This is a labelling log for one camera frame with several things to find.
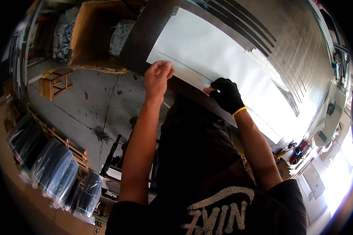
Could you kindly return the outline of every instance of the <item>right hand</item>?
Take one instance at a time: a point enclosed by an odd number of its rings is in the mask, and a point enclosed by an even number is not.
[[[212,82],[204,92],[216,100],[217,104],[226,112],[233,115],[240,108],[245,107],[237,88],[237,84],[228,78],[219,78]]]
[[[170,61],[157,61],[145,72],[145,100],[163,102],[163,95],[167,89],[167,80],[173,76],[175,69]]]

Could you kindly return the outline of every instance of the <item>man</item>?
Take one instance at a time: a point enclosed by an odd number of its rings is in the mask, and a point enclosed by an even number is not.
[[[106,234],[305,234],[306,210],[297,182],[282,181],[237,85],[224,78],[204,92],[233,115],[256,185],[224,120],[177,96],[161,128],[158,195],[148,205],[158,116],[173,73],[166,61],[155,62],[145,73],[146,98]]]

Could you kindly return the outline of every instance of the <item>wooden stool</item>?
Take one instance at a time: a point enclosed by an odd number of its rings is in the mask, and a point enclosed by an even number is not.
[[[50,73],[48,76],[53,75],[53,79],[50,80],[47,77],[46,78],[41,78],[39,79],[39,93],[46,97],[47,99],[49,99],[50,101],[52,101],[52,98],[60,95],[62,92],[70,89],[73,85],[69,85],[67,84],[67,80],[68,80],[68,75],[71,75],[73,73],[73,71],[70,71],[68,73],[65,74],[60,74],[58,73],[58,71],[52,72]],[[64,88],[59,88],[57,87],[57,85],[61,84],[61,79],[65,78],[66,79],[66,86]]]

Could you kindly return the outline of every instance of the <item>open cardboard box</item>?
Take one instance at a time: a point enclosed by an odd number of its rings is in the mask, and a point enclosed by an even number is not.
[[[90,69],[121,74],[127,69],[116,63],[117,57],[108,54],[111,36],[121,19],[136,20],[146,0],[89,1],[81,5],[72,30],[70,49],[71,69]]]

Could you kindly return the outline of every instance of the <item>bright window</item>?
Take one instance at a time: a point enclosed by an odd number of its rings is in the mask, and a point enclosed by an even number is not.
[[[345,136],[341,151],[339,151],[330,165],[320,176],[326,190],[324,197],[331,215],[336,212],[344,196],[347,194],[353,178],[353,137],[349,128]]]

